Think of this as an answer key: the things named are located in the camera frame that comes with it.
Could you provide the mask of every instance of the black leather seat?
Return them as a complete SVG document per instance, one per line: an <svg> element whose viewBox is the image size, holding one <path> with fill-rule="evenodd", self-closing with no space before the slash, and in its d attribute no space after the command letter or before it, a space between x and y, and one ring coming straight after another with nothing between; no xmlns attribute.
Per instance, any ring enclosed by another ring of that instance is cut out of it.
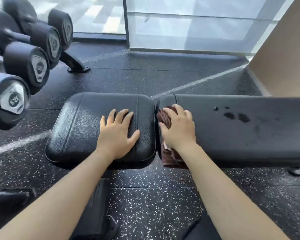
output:
<svg viewBox="0 0 300 240"><path fill-rule="evenodd" d="M111 109L134 112L128 136L140 129L140 138L123 158L108 169L137 169L149 165L156 154L155 106L153 101L138 94L78 93L65 103L48 139L46 158L58 167L72 169L96 148L101 116Z"/></svg>
<svg viewBox="0 0 300 240"><path fill-rule="evenodd" d="M300 98L175 94L156 111L175 103L192 112L197 143L220 167L300 166Z"/></svg>

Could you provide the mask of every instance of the seat cushion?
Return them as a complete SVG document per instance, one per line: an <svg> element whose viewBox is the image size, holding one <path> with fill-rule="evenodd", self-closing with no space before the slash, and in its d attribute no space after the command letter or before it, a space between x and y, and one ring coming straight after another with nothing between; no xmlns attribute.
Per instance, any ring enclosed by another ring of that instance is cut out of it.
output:
<svg viewBox="0 0 300 240"><path fill-rule="evenodd" d="M133 111L128 136L140 129L140 138L131 151L115 160L108 169L137 169L149 165L156 154L153 101L138 94L78 93L65 103L48 139L45 154L58 167L72 169L95 149L100 119L112 109Z"/></svg>
<svg viewBox="0 0 300 240"><path fill-rule="evenodd" d="M192 112L197 143L218 166L300 166L300 98L175 94L156 111L175 103Z"/></svg>

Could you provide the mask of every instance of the finger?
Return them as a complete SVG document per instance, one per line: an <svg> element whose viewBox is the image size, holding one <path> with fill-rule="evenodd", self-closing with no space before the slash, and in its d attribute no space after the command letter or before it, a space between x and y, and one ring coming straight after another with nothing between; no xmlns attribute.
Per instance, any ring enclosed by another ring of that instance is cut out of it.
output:
<svg viewBox="0 0 300 240"><path fill-rule="evenodd" d="M114 123L115 124L121 124L122 123L122 119L124 118L124 115L126 113L128 113L128 109L123 109L123 110L120 110L120 112L117 114L117 116L115 117L115 121Z"/></svg>
<svg viewBox="0 0 300 240"><path fill-rule="evenodd" d="M130 121L131 121L131 118L133 116L133 112L130 112L127 114L126 117L124 117L123 121L122 121L122 124L125 126L125 127L129 127L129 124L130 124Z"/></svg>
<svg viewBox="0 0 300 240"><path fill-rule="evenodd" d="M192 113L189 110L185 110L185 116L189 121L192 121Z"/></svg>
<svg viewBox="0 0 300 240"><path fill-rule="evenodd" d="M169 108L163 108L163 111L166 112L168 114L168 116L170 117L170 119L175 119L178 115L176 114L176 112L174 112L172 109Z"/></svg>
<svg viewBox="0 0 300 240"><path fill-rule="evenodd" d="M159 126L161 128L161 132L162 134L164 135L167 131L168 131L168 128L166 127L166 125L164 123L159 123Z"/></svg>
<svg viewBox="0 0 300 240"><path fill-rule="evenodd" d="M103 130L106 127L105 117L102 116L100 120L100 130Z"/></svg>
<svg viewBox="0 0 300 240"><path fill-rule="evenodd" d="M130 137L130 138L128 138L128 144L131 146L131 147L133 147L135 144L136 144L136 142L137 142L137 140L139 139L139 137L140 137L140 130L136 130L133 134L132 134L132 136Z"/></svg>
<svg viewBox="0 0 300 240"><path fill-rule="evenodd" d="M178 115L180 115L180 116L185 116L186 115L183 107L181 107L179 104L174 104L172 106L174 108L176 108L176 111L178 112Z"/></svg>
<svg viewBox="0 0 300 240"><path fill-rule="evenodd" d="M108 119L107 119L107 125L112 124L113 121L115 120L115 112L116 112L115 108L110 111L110 113L108 115Z"/></svg>

